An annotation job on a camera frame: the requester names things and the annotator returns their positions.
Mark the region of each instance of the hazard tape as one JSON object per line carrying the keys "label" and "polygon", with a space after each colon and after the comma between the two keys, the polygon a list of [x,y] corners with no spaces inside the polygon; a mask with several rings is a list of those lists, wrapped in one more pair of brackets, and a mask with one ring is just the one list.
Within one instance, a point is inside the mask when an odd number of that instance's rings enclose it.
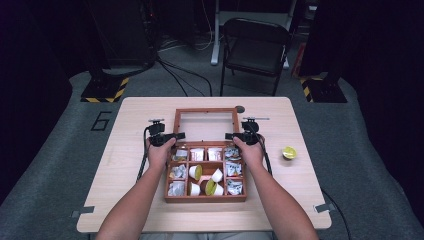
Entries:
{"label": "hazard tape", "polygon": [[305,94],[306,100],[308,102],[314,102],[314,99],[312,98],[312,95],[311,95],[311,91],[309,90],[309,87],[306,84],[307,79],[322,80],[322,78],[312,77],[312,78],[301,78],[300,79],[300,83],[302,84],[303,93]]}
{"label": "hazard tape", "polygon": [[124,94],[124,90],[125,90],[125,87],[127,86],[128,81],[129,81],[128,78],[125,78],[124,80],[122,80],[122,83],[119,86],[119,89],[113,98],[81,98],[81,102],[92,102],[92,103],[118,102],[119,99],[121,99],[122,94]]}

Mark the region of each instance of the wooden box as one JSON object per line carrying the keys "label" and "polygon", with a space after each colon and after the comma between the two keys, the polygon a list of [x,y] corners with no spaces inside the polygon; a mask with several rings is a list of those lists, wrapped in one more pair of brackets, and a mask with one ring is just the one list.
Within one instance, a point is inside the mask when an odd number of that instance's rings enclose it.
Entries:
{"label": "wooden box", "polygon": [[[205,113],[229,113],[232,117],[232,132],[239,132],[237,111],[235,108],[196,108],[177,109],[175,113],[174,133],[180,131],[181,115]],[[168,159],[165,186],[165,201],[167,203],[219,203],[244,202],[247,197],[245,162],[231,140],[225,140],[225,132],[220,133],[222,140],[182,141],[176,143]],[[201,174],[190,174],[195,168],[201,168]],[[217,185],[215,193],[205,191],[206,184]]]}

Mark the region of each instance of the table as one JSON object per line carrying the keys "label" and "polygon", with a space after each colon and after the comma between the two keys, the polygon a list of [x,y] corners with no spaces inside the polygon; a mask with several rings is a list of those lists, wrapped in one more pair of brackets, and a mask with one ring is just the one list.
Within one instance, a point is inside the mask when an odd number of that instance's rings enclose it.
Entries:
{"label": "table", "polygon": [[[164,118],[165,133],[172,132],[177,108],[230,108],[243,106],[238,118],[264,117],[257,121],[259,133],[266,138],[266,148],[274,178],[305,209],[316,229],[331,226],[328,212],[316,212],[324,204],[319,183],[302,137],[296,116],[285,97],[130,97],[125,98],[106,144],[104,154],[88,193],[85,207],[92,213],[81,214],[77,229],[97,232],[112,207],[135,184],[143,156],[143,131],[152,118]],[[284,160],[282,148],[293,146],[298,153],[292,161]],[[144,232],[216,232],[271,230],[250,172],[247,177],[247,200],[241,203],[166,203],[165,173],[160,180]]]}

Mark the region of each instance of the person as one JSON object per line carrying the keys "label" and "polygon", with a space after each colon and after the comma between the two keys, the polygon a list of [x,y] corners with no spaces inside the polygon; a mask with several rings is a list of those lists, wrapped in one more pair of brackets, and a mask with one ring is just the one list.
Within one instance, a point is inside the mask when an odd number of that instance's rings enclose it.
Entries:
{"label": "person", "polygon": [[[266,216],[279,240],[283,239],[318,239],[318,235],[306,212],[300,204],[268,173],[263,166],[263,151],[259,143],[247,145],[234,137],[234,143],[240,148],[242,157],[252,174]],[[168,140],[160,147],[150,146],[148,142],[149,167],[140,180],[118,201],[103,221],[96,239],[139,239],[149,214],[154,194],[165,170],[165,163],[170,149],[176,139]],[[254,233],[224,234],[225,239],[264,239]],[[173,234],[162,239],[169,239]],[[198,235],[191,239],[219,239],[219,234]],[[188,234],[180,239],[189,239]]]}

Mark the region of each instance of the gray carpet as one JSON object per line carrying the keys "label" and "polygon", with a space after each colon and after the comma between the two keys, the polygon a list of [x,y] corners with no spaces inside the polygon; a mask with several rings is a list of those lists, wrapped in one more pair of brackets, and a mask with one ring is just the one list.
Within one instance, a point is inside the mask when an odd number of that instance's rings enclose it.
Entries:
{"label": "gray carpet", "polygon": [[[291,64],[299,42],[304,40],[300,37],[294,42],[289,54]],[[203,51],[177,47],[159,55],[209,79],[213,95],[218,96],[221,64],[210,65],[211,52],[212,46]],[[112,72],[128,70],[134,69],[116,68]],[[209,94],[206,81],[176,72],[199,91]],[[232,78],[229,71],[227,78]],[[234,77],[235,81],[256,78],[242,73]],[[88,73],[70,79],[73,95],[67,109],[0,207],[0,239],[87,239],[87,235],[76,230],[78,218],[69,216],[84,205],[122,102],[80,102],[89,80]],[[181,84],[188,96],[201,96],[186,83]],[[290,76],[290,70],[284,71],[277,91],[278,96],[292,101],[321,187],[344,214],[352,239],[424,239],[424,230],[402,189],[388,174],[367,138],[354,89],[344,80],[339,85],[348,100],[346,104],[308,103],[299,80]],[[224,95],[263,96],[234,87],[225,87]],[[155,64],[130,78],[123,98],[134,96],[184,96],[184,92],[162,66]],[[110,122],[105,131],[90,131],[100,111],[111,112],[102,115],[110,118]],[[327,230],[319,230],[320,237],[348,239],[340,211],[330,215],[333,224]]]}

